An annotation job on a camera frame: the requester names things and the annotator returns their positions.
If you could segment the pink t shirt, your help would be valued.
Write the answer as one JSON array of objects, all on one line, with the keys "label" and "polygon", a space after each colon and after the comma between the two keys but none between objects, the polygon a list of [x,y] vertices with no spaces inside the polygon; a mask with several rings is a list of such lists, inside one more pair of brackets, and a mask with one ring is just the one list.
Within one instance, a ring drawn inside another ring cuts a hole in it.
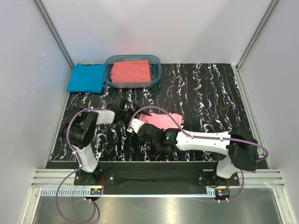
[{"label": "pink t shirt", "polygon": [[148,124],[152,124],[160,129],[178,128],[174,121],[166,114],[150,113],[151,116],[140,115],[139,120]]}]

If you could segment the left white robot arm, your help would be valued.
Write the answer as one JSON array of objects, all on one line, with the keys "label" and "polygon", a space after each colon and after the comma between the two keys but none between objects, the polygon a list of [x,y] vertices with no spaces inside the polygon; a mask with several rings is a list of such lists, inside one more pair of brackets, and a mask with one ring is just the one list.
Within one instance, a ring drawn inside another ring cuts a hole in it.
[{"label": "left white robot arm", "polygon": [[103,108],[75,107],[71,110],[70,116],[62,124],[60,135],[77,158],[78,179],[91,185],[97,184],[101,179],[100,166],[91,147],[97,125],[119,121],[128,125],[133,114],[139,109],[137,104],[116,96],[111,103],[104,102]]}]

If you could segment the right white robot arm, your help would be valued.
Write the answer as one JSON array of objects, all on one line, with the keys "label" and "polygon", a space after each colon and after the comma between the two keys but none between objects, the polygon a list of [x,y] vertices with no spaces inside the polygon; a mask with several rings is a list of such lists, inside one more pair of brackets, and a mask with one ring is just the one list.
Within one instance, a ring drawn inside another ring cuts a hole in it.
[{"label": "right white robot arm", "polygon": [[213,182],[223,185],[238,170],[255,171],[258,152],[257,140],[240,128],[230,132],[196,133],[178,128],[160,129],[151,124],[141,124],[133,128],[144,141],[168,154],[174,151],[209,151],[224,156],[212,173]]}]

